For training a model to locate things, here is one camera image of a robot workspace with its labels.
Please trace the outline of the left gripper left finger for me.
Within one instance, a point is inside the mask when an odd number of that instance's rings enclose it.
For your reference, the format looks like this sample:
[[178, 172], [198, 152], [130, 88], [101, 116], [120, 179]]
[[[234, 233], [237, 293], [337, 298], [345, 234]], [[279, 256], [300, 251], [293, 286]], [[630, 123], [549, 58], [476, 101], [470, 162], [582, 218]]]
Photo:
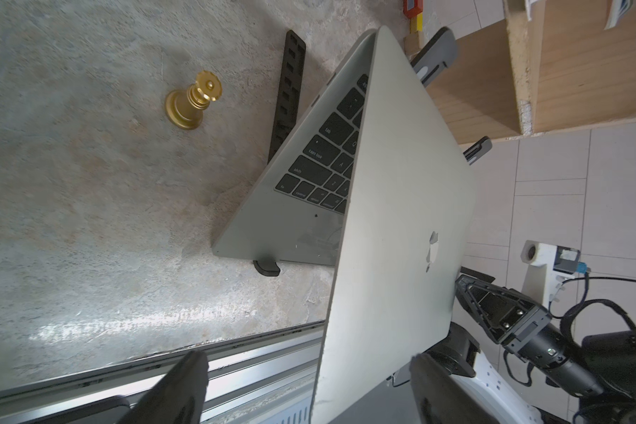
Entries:
[[118, 423], [199, 423], [209, 381], [206, 353], [192, 351]]

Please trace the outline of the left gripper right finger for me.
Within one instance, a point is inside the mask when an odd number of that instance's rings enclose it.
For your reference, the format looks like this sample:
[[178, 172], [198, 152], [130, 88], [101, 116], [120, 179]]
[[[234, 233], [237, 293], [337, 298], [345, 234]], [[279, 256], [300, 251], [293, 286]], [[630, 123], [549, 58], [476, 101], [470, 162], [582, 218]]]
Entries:
[[410, 383], [422, 423], [498, 423], [429, 354], [414, 356], [410, 371]]

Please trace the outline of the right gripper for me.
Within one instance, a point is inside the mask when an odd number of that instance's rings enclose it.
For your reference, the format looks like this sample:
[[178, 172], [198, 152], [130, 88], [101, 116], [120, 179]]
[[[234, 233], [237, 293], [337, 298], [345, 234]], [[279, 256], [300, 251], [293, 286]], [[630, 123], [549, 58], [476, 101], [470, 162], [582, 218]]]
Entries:
[[455, 295], [461, 307], [489, 339], [510, 353], [519, 353], [551, 322], [549, 312], [528, 296], [492, 284], [495, 278], [467, 267], [460, 268]]

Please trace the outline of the silver laptop computer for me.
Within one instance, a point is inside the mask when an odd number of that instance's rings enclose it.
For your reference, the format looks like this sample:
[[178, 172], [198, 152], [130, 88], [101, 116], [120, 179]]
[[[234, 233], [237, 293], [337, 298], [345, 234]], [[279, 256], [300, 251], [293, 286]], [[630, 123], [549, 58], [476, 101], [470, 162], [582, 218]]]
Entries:
[[[360, 74], [367, 93], [346, 196], [276, 189], [330, 175], [303, 154]], [[386, 26], [367, 30], [213, 244], [220, 257], [330, 266], [310, 420], [332, 422], [444, 339], [476, 200], [475, 175]]]

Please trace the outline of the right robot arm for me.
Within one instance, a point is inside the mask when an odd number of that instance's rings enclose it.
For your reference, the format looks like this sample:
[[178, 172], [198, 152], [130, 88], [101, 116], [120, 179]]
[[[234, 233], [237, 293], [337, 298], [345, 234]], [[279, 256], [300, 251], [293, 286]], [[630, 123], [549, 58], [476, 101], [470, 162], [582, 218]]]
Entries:
[[[552, 315], [528, 296], [463, 268], [455, 282], [460, 305], [489, 339], [539, 370], [548, 385], [579, 401], [574, 423], [636, 423], [636, 324], [612, 300], [584, 298], [552, 324]], [[604, 305], [627, 329], [587, 336], [577, 344], [572, 325], [587, 307]], [[529, 406], [489, 367], [480, 367], [479, 343], [452, 323], [448, 336], [412, 358], [409, 383], [424, 423], [558, 423]]]

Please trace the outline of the black folding laptop stand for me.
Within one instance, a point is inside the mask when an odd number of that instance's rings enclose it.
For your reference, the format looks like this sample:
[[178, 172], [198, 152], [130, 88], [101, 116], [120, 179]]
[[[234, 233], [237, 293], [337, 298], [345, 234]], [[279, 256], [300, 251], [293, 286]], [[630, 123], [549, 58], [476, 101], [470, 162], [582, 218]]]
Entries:
[[[305, 45], [293, 31], [288, 30], [286, 34], [283, 64], [291, 65], [290, 56], [291, 44], [297, 44], [296, 50], [304, 49]], [[412, 59], [411, 67], [417, 73], [418, 78], [424, 88], [436, 79], [436, 77], [449, 68], [458, 56], [457, 41], [450, 28], [443, 26], [440, 28], [429, 42], [422, 48], [419, 54]], [[326, 169], [330, 169], [330, 175], [318, 182], [313, 180], [308, 183], [301, 183], [297, 175], [283, 176], [276, 185], [276, 189], [285, 194], [293, 194], [296, 187], [309, 189], [300, 192], [306, 195], [301, 199], [311, 201], [316, 205], [321, 205], [329, 192], [335, 192], [337, 196], [346, 196], [346, 183], [351, 178], [353, 170], [353, 157], [357, 148], [357, 141], [360, 131], [362, 110], [365, 104], [367, 93], [367, 83], [369, 76], [363, 73], [355, 81], [353, 88], [348, 92], [339, 90], [339, 94], [346, 94], [340, 102], [331, 102], [330, 116], [321, 125], [319, 134], [311, 138], [307, 148], [302, 150], [303, 154], [312, 158], [315, 162]], [[283, 101], [284, 88], [279, 86], [277, 97], [277, 109], [275, 112], [275, 123], [272, 133], [272, 141], [268, 154], [268, 164], [273, 161], [275, 154], [282, 148], [285, 140], [293, 131], [298, 117], [299, 94], [294, 95], [294, 100]], [[475, 163], [492, 148], [492, 141], [488, 136], [482, 137], [470, 148], [464, 151], [465, 159], [469, 164]], [[280, 268], [276, 261], [263, 259], [253, 261], [255, 269], [265, 277], [277, 277]]]

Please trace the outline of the wooden two-tier shelf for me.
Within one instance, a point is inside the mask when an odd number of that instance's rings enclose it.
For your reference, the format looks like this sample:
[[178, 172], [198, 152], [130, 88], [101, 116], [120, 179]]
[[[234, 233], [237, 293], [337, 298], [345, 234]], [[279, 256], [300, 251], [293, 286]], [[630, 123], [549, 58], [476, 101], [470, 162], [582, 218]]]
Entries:
[[460, 144], [636, 122], [636, 2], [505, 2], [505, 19], [459, 39], [429, 95]]

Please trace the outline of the wooden toy block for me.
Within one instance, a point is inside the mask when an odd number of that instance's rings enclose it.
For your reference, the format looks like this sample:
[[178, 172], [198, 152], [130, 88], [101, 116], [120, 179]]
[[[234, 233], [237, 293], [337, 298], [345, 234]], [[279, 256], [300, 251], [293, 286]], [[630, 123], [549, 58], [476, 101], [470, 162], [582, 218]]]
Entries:
[[421, 31], [414, 31], [404, 38], [404, 51], [409, 59], [417, 56], [424, 45], [424, 34]]

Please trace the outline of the yellow toy block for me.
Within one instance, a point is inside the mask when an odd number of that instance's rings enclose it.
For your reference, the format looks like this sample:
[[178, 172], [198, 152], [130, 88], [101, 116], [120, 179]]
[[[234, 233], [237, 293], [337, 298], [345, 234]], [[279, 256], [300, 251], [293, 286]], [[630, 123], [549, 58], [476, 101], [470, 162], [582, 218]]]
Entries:
[[422, 33], [423, 32], [423, 14], [419, 13], [410, 19], [410, 33]]

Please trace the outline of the red toy block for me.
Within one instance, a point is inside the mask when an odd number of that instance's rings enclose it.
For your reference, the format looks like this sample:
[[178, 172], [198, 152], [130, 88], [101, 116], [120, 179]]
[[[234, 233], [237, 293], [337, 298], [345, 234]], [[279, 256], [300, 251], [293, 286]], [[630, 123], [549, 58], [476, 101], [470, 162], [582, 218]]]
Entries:
[[423, 0], [404, 0], [403, 12], [408, 19], [414, 19], [418, 15], [423, 14]]

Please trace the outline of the white book under stack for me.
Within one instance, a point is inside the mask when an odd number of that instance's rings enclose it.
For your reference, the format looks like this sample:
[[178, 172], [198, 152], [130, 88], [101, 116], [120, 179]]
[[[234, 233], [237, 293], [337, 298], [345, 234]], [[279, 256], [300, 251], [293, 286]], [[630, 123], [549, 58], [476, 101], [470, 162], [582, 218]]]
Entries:
[[634, 0], [608, 0], [604, 29], [614, 28], [633, 7]]

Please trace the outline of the aluminium mounting rail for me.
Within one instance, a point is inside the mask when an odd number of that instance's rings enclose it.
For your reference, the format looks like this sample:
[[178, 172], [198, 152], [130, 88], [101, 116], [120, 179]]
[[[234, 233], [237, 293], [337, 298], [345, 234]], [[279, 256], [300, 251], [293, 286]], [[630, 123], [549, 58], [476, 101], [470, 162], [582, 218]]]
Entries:
[[208, 359], [196, 422], [307, 422], [323, 333], [322, 322], [303, 324], [1, 390], [0, 423], [116, 423], [190, 353]]

